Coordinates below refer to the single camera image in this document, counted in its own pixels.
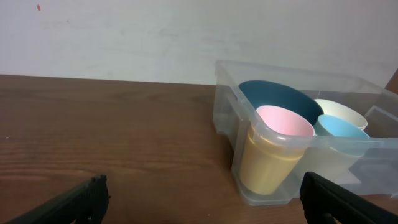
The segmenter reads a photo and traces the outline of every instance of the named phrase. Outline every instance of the wooden table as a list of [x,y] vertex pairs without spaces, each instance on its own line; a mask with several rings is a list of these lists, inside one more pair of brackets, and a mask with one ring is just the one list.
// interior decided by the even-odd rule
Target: wooden table
[[[0,223],[96,174],[103,223],[306,223],[300,200],[251,207],[211,120],[215,87],[0,76]],[[366,197],[398,213],[398,200]]]

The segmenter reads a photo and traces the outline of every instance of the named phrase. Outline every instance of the yellow cup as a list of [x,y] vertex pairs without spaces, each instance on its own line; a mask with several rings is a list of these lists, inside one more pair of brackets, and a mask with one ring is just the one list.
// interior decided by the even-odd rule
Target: yellow cup
[[275,192],[282,181],[303,157],[304,148],[285,148],[263,137],[254,142],[254,129],[248,131],[240,168],[241,182],[251,191],[269,195]]

